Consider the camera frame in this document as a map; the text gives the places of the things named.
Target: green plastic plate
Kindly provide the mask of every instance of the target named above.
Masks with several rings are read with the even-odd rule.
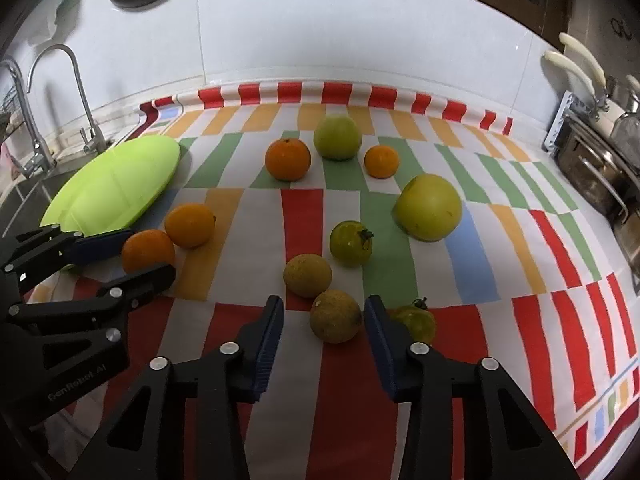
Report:
[[[40,225],[92,236],[122,229],[146,211],[171,180],[180,145],[171,137],[123,142],[78,171],[52,200]]]

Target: green apple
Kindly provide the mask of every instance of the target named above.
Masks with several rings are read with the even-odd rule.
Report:
[[[346,115],[327,115],[314,131],[314,146],[324,158],[349,160],[357,155],[362,133]]]
[[[396,222],[411,236],[425,242],[437,242],[460,223],[462,201],[447,179],[421,174],[404,186],[393,213]]]

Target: kitchen faucet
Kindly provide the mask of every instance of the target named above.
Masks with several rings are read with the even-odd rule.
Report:
[[[31,92],[31,83],[33,82],[33,70],[36,68],[36,65],[40,61],[40,58],[44,56],[50,50],[62,50],[66,52],[66,54],[71,59],[71,64],[74,67],[74,75],[76,76],[76,84],[78,85],[78,91],[80,92],[80,98],[82,99],[82,106],[84,107],[84,112],[86,113],[86,117],[89,120],[89,127],[91,132],[91,139],[86,138],[86,134],[84,132],[84,128],[80,128],[80,134],[82,135],[82,140],[84,140],[84,152],[89,153],[92,150],[95,150],[97,153],[103,153],[107,150],[107,143],[104,140],[104,136],[100,129],[100,126],[95,122],[94,116],[91,114],[91,110],[89,109],[89,103],[86,100],[86,95],[84,94],[84,87],[82,86],[82,80],[80,79],[80,69],[78,68],[78,59],[76,58],[76,54],[71,50],[68,46],[62,43],[56,43],[45,48],[41,53],[36,56],[36,59],[33,61],[31,65],[31,70],[29,70],[29,75],[27,76],[27,94]]]
[[[22,109],[24,123],[27,126],[27,131],[29,133],[29,136],[31,137],[31,143],[33,145],[33,156],[27,161],[24,166],[20,162],[18,162],[13,157],[13,155],[11,155],[11,159],[15,167],[18,168],[20,173],[22,173],[25,178],[29,178],[31,175],[33,175],[38,168],[42,168],[42,171],[47,173],[47,171],[55,168],[56,161],[51,155],[47,143],[40,135],[38,127],[36,126],[36,122],[33,119],[33,113],[31,112],[31,107],[29,106],[27,95],[24,92],[24,79],[22,78],[20,67],[15,62],[15,59],[10,56],[6,56],[4,59],[0,59],[0,66],[4,66],[9,71],[11,77],[14,80],[15,92],[18,96],[20,108]]]

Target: tomato stem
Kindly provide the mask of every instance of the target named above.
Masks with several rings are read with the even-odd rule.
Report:
[[[362,239],[362,248],[369,249],[369,245],[371,244],[371,239],[373,238],[373,233],[369,230],[363,229],[359,231],[358,234]]]
[[[414,305],[418,308],[421,308],[423,310],[428,310],[429,308],[427,307],[427,298],[426,296],[422,299],[418,298],[417,300],[414,301]]]

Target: sink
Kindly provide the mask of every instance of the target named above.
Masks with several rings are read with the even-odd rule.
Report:
[[[47,174],[32,176],[17,184],[0,205],[0,235],[15,236],[40,227],[40,220],[53,197],[95,153],[59,162]]]

